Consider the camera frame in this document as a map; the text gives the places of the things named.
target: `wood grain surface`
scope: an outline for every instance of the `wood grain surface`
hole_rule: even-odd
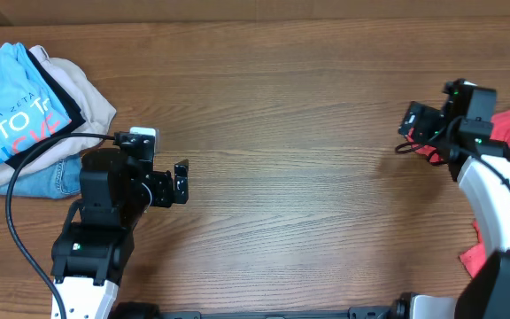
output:
[[[0,26],[510,16],[505,0],[0,0]]]
[[[468,283],[468,202],[445,167],[393,147],[409,101],[440,106],[447,80],[510,108],[510,18],[0,27],[3,42],[80,66],[118,109],[111,132],[160,128],[156,169],[190,160],[189,203],[142,218],[119,300],[346,309]],[[72,201],[13,201],[47,270]],[[0,198],[0,318],[49,312]]]

